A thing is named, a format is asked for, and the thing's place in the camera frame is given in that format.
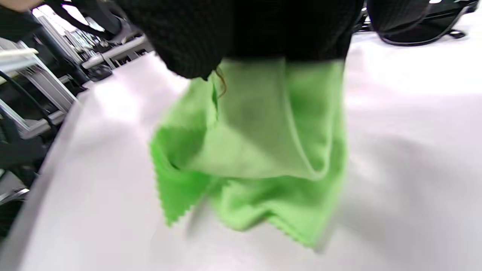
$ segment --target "white surface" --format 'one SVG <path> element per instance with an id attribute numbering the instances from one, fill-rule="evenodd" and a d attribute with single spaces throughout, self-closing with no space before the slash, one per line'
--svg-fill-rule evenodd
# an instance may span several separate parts
<path id="1" fill-rule="evenodd" d="M 72 109 L 0 270 L 482 270 L 482 24 L 480 13 L 464 19 L 464 41 L 354 38 L 350 169 L 323 249 L 267 223 L 229 230 L 206 206 L 164 226 L 147 140 L 187 81 L 150 54 Z"/>
<path id="2" fill-rule="evenodd" d="M 35 49 L 0 50 L 0 70 L 4 73 L 17 71 L 37 63 Z"/>

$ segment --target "black sweater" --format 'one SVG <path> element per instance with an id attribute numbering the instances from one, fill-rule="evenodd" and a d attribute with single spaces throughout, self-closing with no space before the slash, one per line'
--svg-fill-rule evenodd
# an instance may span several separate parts
<path id="1" fill-rule="evenodd" d="M 410 27 L 429 0 L 368 0 L 374 29 Z M 167 67 L 206 78 L 223 57 L 344 59 L 363 0 L 116 0 Z"/>

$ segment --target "hand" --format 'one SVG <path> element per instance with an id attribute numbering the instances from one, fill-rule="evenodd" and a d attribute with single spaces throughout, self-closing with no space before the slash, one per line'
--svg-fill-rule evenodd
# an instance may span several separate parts
<path id="1" fill-rule="evenodd" d="M 0 5 L 17 12 L 25 12 L 40 3 L 42 0 L 0 0 Z"/>

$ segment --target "green microfiber cloth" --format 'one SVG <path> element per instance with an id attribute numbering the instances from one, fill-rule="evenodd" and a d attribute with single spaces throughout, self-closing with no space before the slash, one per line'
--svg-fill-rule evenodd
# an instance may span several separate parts
<path id="1" fill-rule="evenodd" d="M 234 230 L 268 221 L 315 246 L 346 168 L 344 63 L 219 68 L 225 84 L 216 74 L 193 80 L 151 142 L 167 224 L 206 195 Z"/>

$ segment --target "white table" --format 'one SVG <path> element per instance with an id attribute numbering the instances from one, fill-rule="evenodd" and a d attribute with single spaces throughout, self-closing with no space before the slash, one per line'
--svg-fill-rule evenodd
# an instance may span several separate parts
<path id="1" fill-rule="evenodd" d="M 350 169 L 322 249 L 267 223 L 232 231 L 205 205 L 164 225 L 147 141 L 188 82 L 149 54 L 72 109 L 0 270 L 482 270 L 482 18 L 464 20 L 464 41 L 354 37 Z"/>

